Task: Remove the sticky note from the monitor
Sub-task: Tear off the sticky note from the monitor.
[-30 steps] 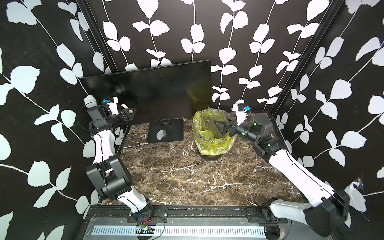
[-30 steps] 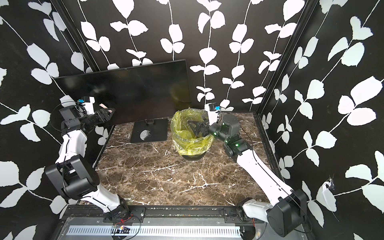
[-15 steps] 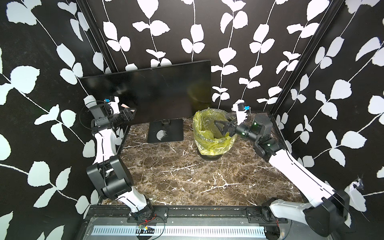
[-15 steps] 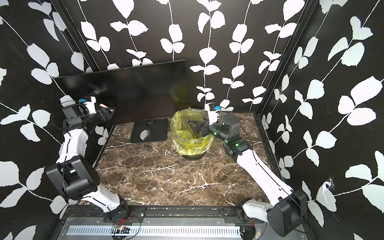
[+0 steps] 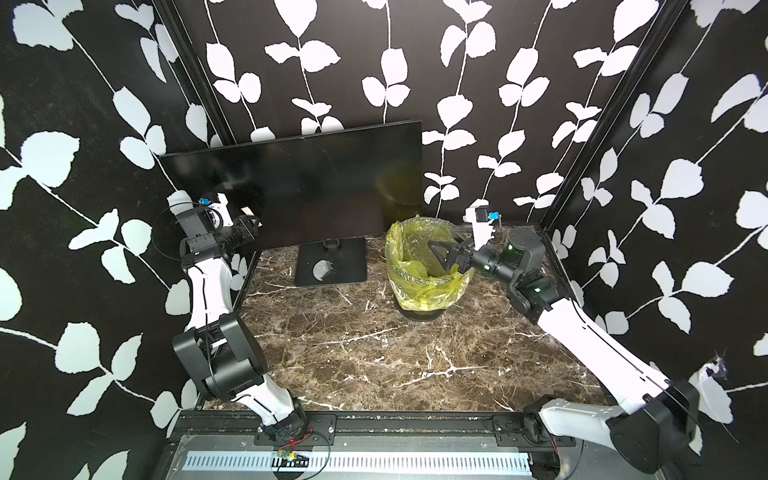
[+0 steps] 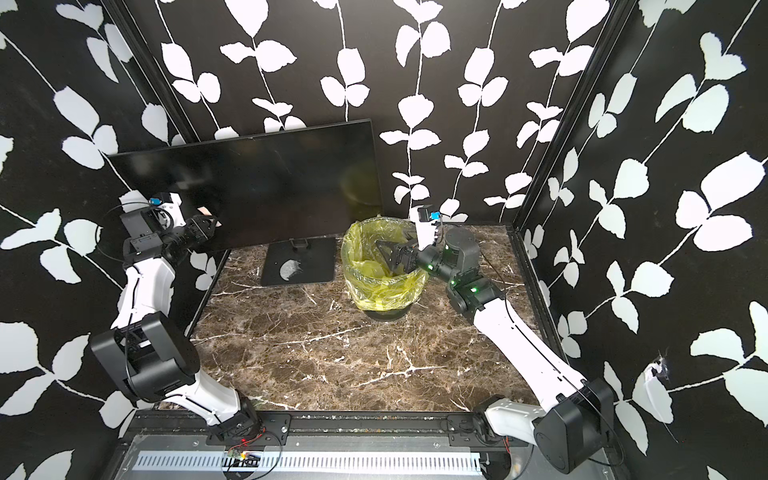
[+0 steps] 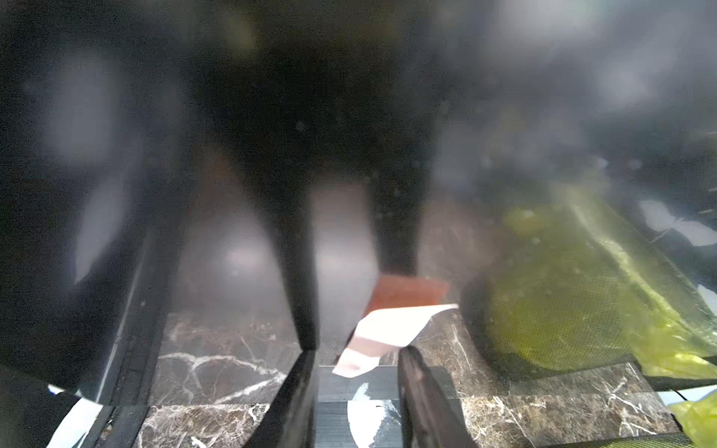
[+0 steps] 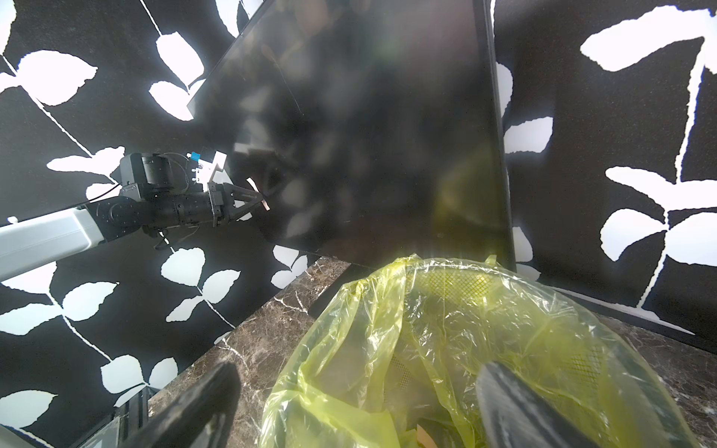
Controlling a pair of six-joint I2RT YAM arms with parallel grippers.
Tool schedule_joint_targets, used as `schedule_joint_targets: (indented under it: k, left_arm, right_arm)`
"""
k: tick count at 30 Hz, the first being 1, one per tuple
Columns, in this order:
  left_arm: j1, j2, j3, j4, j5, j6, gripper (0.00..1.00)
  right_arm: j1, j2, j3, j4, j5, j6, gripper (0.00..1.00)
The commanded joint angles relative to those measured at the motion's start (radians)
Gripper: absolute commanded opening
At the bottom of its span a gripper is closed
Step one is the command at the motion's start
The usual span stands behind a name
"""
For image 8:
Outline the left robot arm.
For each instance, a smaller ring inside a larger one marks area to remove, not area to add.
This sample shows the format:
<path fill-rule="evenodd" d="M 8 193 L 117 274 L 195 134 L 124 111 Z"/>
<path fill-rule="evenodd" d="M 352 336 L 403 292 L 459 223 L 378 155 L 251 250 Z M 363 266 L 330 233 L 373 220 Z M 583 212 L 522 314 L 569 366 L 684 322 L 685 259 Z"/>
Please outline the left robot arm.
<path fill-rule="evenodd" d="M 133 153 L 119 163 L 119 184 L 95 201 L 30 218 L 1 229 L 1 278 L 21 276 L 136 231 L 157 238 L 175 228 L 218 227 L 265 204 L 253 182 L 246 187 L 216 182 L 226 158 L 185 157 L 177 185 L 177 161 L 165 154 Z"/>

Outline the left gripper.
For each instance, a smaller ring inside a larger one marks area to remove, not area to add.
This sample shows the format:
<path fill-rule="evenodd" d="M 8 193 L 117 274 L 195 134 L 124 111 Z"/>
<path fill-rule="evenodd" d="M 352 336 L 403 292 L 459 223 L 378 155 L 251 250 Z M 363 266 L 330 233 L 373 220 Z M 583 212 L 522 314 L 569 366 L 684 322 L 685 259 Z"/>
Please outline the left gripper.
<path fill-rule="evenodd" d="M 254 212 L 265 209 L 264 201 L 254 190 L 226 183 L 209 183 L 208 197 L 214 226 L 234 220 L 247 221 Z"/>

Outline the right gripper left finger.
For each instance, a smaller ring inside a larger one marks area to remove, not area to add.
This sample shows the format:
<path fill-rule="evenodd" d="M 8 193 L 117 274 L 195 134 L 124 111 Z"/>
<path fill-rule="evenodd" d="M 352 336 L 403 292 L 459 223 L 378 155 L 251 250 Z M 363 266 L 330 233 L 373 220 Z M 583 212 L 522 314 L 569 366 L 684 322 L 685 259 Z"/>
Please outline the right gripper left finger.
<path fill-rule="evenodd" d="M 218 364 L 182 393 L 123 447 L 225 447 L 241 396 L 235 365 Z"/>

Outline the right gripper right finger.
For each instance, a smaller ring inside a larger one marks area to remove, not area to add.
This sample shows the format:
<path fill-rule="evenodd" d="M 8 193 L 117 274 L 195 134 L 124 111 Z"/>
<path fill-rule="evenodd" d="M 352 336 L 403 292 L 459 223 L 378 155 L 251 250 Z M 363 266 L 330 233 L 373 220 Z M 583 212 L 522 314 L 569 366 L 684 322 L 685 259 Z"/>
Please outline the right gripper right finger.
<path fill-rule="evenodd" d="M 476 377 L 476 398 L 489 447 L 595 447 L 580 429 L 498 362 Z"/>

